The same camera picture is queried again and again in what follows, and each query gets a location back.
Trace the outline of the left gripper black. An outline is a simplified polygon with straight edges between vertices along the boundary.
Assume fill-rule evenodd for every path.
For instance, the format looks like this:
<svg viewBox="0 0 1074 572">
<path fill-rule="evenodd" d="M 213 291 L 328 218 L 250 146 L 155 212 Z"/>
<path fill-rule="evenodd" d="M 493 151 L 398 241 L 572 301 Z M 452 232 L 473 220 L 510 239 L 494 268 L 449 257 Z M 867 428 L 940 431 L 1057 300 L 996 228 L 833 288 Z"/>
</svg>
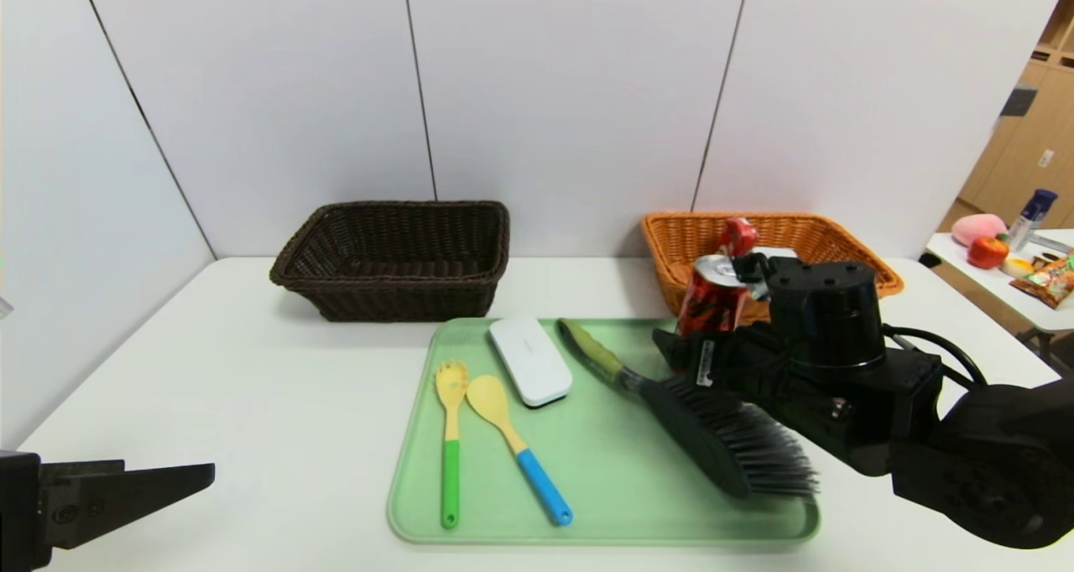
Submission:
<svg viewBox="0 0 1074 572">
<path fill-rule="evenodd" d="M 1 452 L 1 569 L 34 571 L 50 548 L 75 549 L 214 484 L 216 466 L 128 471 L 124 459 L 45 464 Z"/>
</svg>

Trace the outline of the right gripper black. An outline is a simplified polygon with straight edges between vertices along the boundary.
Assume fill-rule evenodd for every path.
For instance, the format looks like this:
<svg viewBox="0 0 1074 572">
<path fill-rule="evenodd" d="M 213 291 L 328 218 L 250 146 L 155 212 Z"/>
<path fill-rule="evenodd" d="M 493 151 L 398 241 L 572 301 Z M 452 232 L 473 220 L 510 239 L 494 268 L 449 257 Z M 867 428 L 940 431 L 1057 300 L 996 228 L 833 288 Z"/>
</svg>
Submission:
<svg viewBox="0 0 1074 572">
<path fill-rule="evenodd" d="M 693 370 L 696 385 L 744 404 L 777 404 L 794 381 L 785 343 L 769 323 L 735 331 L 678 335 L 654 328 L 651 339 L 670 370 Z"/>
</svg>

